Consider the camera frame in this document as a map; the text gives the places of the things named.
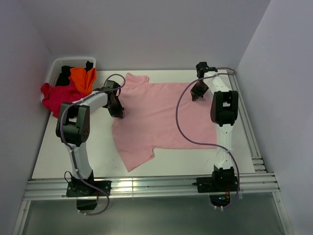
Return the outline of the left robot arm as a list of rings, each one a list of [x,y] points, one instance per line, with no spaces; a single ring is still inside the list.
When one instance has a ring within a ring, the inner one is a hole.
[[[90,135],[90,116],[100,108],[106,108],[113,118],[123,118],[124,108],[119,101],[122,86],[107,80],[102,88],[75,102],[61,105],[56,135],[66,146],[73,169],[73,178],[81,180],[78,190],[83,195],[95,191],[95,182],[89,178],[93,170],[89,164],[86,142]]]

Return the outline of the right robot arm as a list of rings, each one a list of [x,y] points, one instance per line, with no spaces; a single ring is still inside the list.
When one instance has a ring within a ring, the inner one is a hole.
[[[229,151],[233,125],[238,117],[239,95],[222,81],[216,67],[210,67],[206,62],[199,62],[196,71],[198,79],[208,77],[208,73],[213,72],[213,78],[207,82],[204,80],[196,82],[190,93],[193,101],[203,98],[207,91],[212,93],[210,117],[216,126],[218,145],[213,171],[220,174],[214,176],[211,181],[212,187],[221,191],[229,183],[228,178],[222,173],[229,174],[234,170]]]

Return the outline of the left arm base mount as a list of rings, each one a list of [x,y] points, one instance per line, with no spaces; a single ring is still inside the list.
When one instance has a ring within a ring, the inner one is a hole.
[[[93,187],[87,186],[80,179],[72,178],[68,182],[66,197],[76,198],[76,207],[80,211],[92,211],[98,204],[99,196],[108,196],[111,192],[111,181],[87,180]]]

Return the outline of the pink t-shirt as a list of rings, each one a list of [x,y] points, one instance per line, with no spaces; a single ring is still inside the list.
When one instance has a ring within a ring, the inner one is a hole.
[[[155,148],[209,149],[217,143],[208,94],[192,101],[182,94],[187,83],[150,83],[131,73],[125,78],[119,96],[125,115],[113,121],[112,137],[127,171],[152,159]]]

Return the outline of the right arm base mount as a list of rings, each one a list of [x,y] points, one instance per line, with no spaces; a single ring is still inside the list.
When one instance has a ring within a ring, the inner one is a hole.
[[[209,195],[210,202],[214,208],[220,209],[231,204],[231,192],[238,196],[240,190],[239,179],[232,166],[229,169],[214,167],[210,177],[198,177],[192,185],[197,187],[198,193],[214,193]]]

